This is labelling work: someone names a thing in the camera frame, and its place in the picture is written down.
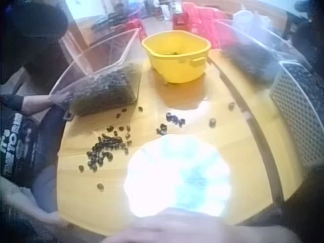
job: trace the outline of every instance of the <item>black t-shirt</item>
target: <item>black t-shirt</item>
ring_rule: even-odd
[[[29,187],[37,138],[35,121],[20,113],[23,97],[1,95],[1,175]]]

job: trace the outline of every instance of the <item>table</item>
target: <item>table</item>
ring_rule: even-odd
[[[58,210],[64,219],[103,235],[116,233],[135,220],[123,189],[127,164],[137,149],[158,138],[155,129],[166,122],[167,111],[186,119],[182,129],[170,125],[169,133],[195,134],[214,145],[228,163],[232,193],[221,215],[226,222],[239,223],[273,204],[276,198],[270,186],[272,182],[268,179],[268,168],[263,161],[263,147],[249,123],[251,114],[242,112],[239,102],[233,111],[228,109],[228,104],[239,101],[239,98],[221,79],[224,73],[220,73],[213,62],[227,73],[233,67],[218,52],[212,51],[210,58],[212,64],[208,65],[203,77],[181,85],[165,85],[150,68],[149,62],[145,61],[137,105],[128,107],[128,112],[122,113],[119,119],[115,116],[120,109],[115,109],[76,117],[66,125],[57,175]],[[239,83],[246,78],[238,70],[233,75],[232,78],[238,79],[234,80],[235,84],[241,88]],[[301,170],[293,165],[294,159],[298,161],[293,143],[278,117],[278,111],[270,104],[271,100],[267,97],[262,101],[262,95],[252,95],[249,83],[242,87],[239,91],[247,98],[253,115],[259,119],[260,127],[266,139],[269,139],[280,180],[285,185],[283,191],[286,199],[302,181]],[[138,112],[137,106],[142,106],[144,111]],[[217,120],[215,129],[209,127],[212,117]],[[125,156],[123,151],[116,151],[113,162],[106,163],[94,174],[87,169],[86,151],[109,125],[130,125],[133,145],[129,149],[129,156]],[[283,137],[278,137],[278,133],[282,133]],[[83,173],[78,170],[79,165],[85,166]],[[98,183],[104,185],[103,192],[97,189]]]

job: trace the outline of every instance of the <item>container rim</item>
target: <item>container rim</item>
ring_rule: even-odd
[[[185,33],[185,34],[188,34],[188,35],[197,37],[199,39],[202,39],[202,40],[206,41],[206,43],[207,43],[207,47],[205,47],[204,49],[202,49],[200,51],[190,52],[190,53],[181,54],[181,55],[176,55],[176,57],[188,57],[188,56],[191,56],[191,55],[200,54],[202,52],[206,52],[206,51],[210,50],[210,48],[212,46],[209,40],[207,40],[207,39],[205,39],[205,38],[203,38],[203,37],[201,37],[199,35],[196,35],[196,34],[193,34],[193,33],[187,32],[187,31],[184,31],[184,30],[168,30],[168,31],[163,31],[163,32],[159,32],[159,33],[150,35],[150,36],[146,37],[144,40],[142,40],[142,45],[143,45],[143,47],[146,50],[148,50],[152,55],[154,55],[156,57],[175,57],[175,55],[161,55],[161,54],[157,54],[150,47],[148,47],[145,44],[145,41],[148,40],[149,38],[153,37],[153,36],[160,35],[160,34],[164,34],[164,33],[171,33],[171,32],[182,32],[182,33]]]
[[[103,67],[95,72],[92,72],[92,73],[89,73],[87,74],[87,72],[84,71],[84,69],[76,62],[76,60],[78,60],[82,55],[84,55],[86,52],[90,51],[92,48],[95,48],[96,46],[98,45],[101,45],[102,43],[110,40],[110,39],[114,39],[120,35],[123,35],[125,33],[129,33],[129,32],[134,32],[133,36],[130,38],[127,46],[125,47],[125,50],[123,51],[122,55],[120,56],[120,58],[114,62],[113,64],[109,65],[109,66],[106,66],[106,67]],[[130,29],[130,30],[127,30],[127,31],[124,31],[122,33],[119,33],[119,34],[116,34],[116,35],[113,35],[111,37],[108,37],[107,39],[104,39],[103,41],[95,44],[94,46],[92,47],[89,47],[87,48],[86,50],[84,50],[82,53],[80,53],[79,55],[77,55],[74,60],[70,63],[70,65],[68,65],[68,67],[64,70],[64,72],[61,74],[61,76],[58,78],[58,80],[56,81],[55,85],[53,86],[53,88],[51,89],[50,91],[50,95],[53,94],[53,91],[56,89],[56,87],[58,86],[58,84],[61,82],[62,78],[65,76],[65,74],[68,72],[68,70],[70,69],[70,67],[72,67],[73,65],[78,65],[78,67],[80,68],[80,70],[84,73],[85,76],[90,76],[90,75],[97,75],[98,73],[104,71],[104,70],[107,70],[107,69],[110,69],[112,67],[115,67],[115,66],[118,66],[120,64],[122,64],[125,59],[126,59],[126,56],[134,42],[134,39],[136,38],[136,36],[138,36],[138,33],[139,33],[139,28],[134,28],[134,29]]]

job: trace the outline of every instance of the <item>person in black shirt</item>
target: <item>person in black shirt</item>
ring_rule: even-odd
[[[56,163],[65,111],[54,105],[63,96],[1,95],[1,199],[50,225],[65,226],[56,202]],[[50,108],[38,125],[30,116]],[[19,187],[27,187],[34,205]]]

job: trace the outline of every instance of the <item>dark sleeve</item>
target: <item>dark sleeve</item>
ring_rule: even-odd
[[[23,100],[19,95],[1,95],[1,104],[16,111],[21,111]]]

